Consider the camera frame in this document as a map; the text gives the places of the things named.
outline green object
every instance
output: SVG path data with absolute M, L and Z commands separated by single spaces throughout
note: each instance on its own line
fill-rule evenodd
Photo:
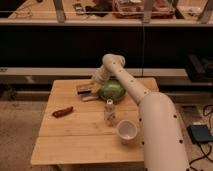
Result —
M 122 100 L 126 93 L 126 90 L 121 83 L 116 80 L 108 80 L 98 91 L 98 95 L 103 99 L 112 99 L 114 102 Z

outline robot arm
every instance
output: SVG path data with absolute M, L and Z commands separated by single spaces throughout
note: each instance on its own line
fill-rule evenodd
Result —
M 147 171 L 189 171 L 173 102 L 165 94 L 147 89 L 124 70 L 124 64 L 122 56 L 107 54 L 92 79 L 103 84 L 109 79 L 110 73 L 114 74 L 138 105 Z

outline wooden table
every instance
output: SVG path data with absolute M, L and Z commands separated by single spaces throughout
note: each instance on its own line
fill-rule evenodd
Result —
M 155 79 L 138 79 L 151 91 L 158 91 Z M 39 135 L 32 154 L 33 165 L 143 162 L 143 149 L 138 135 L 135 144 L 122 145 L 116 125 L 104 122 L 102 100 L 82 102 L 76 85 L 89 80 L 57 80 L 54 82 Z M 52 113 L 69 106 L 74 112 L 62 118 Z M 116 122 L 130 119 L 138 125 L 138 109 L 126 93 L 116 105 Z

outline cable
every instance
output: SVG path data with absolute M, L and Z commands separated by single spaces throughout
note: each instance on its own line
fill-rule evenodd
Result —
M 212 146 L 209 145 L 209 144 L 208 144 L 208 146 L 209 146 L 209 151 L 210 151 L 210 154 L 211 154 L 211 152 L 212 152 Z M 201 152 L 203 153 L 203 155 L 206 155 L 206 153 L 203 151 L 202 146 L 200 145 L 199 147 L 200 147 L 200 150 L 201 150 Z M 209 157 L 209 155 L 207 155 L 206 158 L 207 158 L 210 162 L 213 163 L 213 160 Z
M 211 154 L 211 152 L 212 152 L 212 146 L 210 146 L 209 145 L 209 151 L 208 151 L 208 153 L 205 153 L 204 151 L 203 151 L 203 149 L 202 149 L 202 147 L 201 147 L 201 144 L 197 144 L 198 145 L 198 147 L 201 149 L 201 151 L 202 151 L 202 153 L 203 153 L 203 156 L 201 156 L 201 157 L 198 157 L 198 158 L 196 158 L 196 159 L 193 159 L 192 161 L 190 161 L 189 162 L 189 165 L 190 165 L 190 168 L 192 169 L 192 170 L 194 170 L 194 171 L 198 171 L 196 168 L 194 168 L 193 166 L 191 166 L 192 165 L 192 163 L 194 163 L 194 162 L 196 162 L 196 161 L 199 161 L 199 160 L 202 160 L 202 159 L 204 159 L 204 158 L 209 158 L 208 156 Z
M 209 116 L 209 130 L 211 132 L 211 129 L 212 129 L 212 117 L 213 115 L 213 105 L 206 105 L 203 107 L 203 116 L 207 117 Z
M 145 27 L 142 21 L 142 59 L 141 59 L 141 76 L 144 76 L 144 62 L 145 62 L 145 45 L 146 45 L 146 37 L 145 37 Z

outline red sausage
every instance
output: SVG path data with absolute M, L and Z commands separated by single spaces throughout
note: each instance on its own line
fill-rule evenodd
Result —
M 69 113 L 73 112 L 73 106 L 68 107 L 66 109 L 57 110 L 52 113 L 52 115 L 56 118 L 68 115 Z

